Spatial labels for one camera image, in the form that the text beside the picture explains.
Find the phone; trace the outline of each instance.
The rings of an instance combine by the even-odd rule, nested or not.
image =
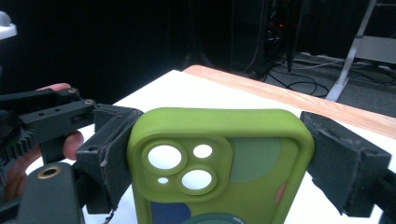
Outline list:
[[[138,223],[283,223],[313,153],[285,110],[150,110],[127,149]]]

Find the gray carpet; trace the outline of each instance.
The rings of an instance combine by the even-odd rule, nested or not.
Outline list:
[[[359,61],[352,65],[349,81],[337,102],[396,118],[396,71],[369,63]],[[342,65],[340,59],[297,54],[290,73],[280,60],[262,81],[324,98],[339,78]]]

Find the table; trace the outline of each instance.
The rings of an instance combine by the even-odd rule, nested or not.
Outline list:
[[[163,106],[200,108],[282,108],[300,116],[302,110],[330,117],[353,132],[395,155],[396,119],[363,111],[347,105],[322,100],[294,91],[280,89],[255,80],[238,77],[194,65],[183,72],[171,71],[116,105],[144,112]],[[81,130],[86,138],[92,126]],[[396,161],[389,167],[396,171]],[[107,215],[87,215],[87,223],[103,223]],[[371,218],[340,216],[323,193],[305,175],[286,223],[377,223],[381,211],[375,208]],[[137,223],[131,189],[122,197],[112,223]]]

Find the human hand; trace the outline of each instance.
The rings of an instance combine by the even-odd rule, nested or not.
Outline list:
[[[59,83],[41,88],[40,90],[51,89],[53,91],[61,91],[67,88],[70,88],[69,84]],[[75,160],[76,150],[83,142],[84,137],[79,131],[70,133],[64,141],[64,156],[67,159]],[[18,198],[22,195],[27,177],[26,169],[40,156],[40,146],[37,145],[23,156],[17,158],[14,164],[12,164],[12,167],[7,171],[7,183],[5,187],[7,201]]]

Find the colorful phone back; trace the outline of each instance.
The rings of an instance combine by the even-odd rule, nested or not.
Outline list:
[[[127,152],[138,223],[283,223],[313,153],[288,111],[151,110]]]

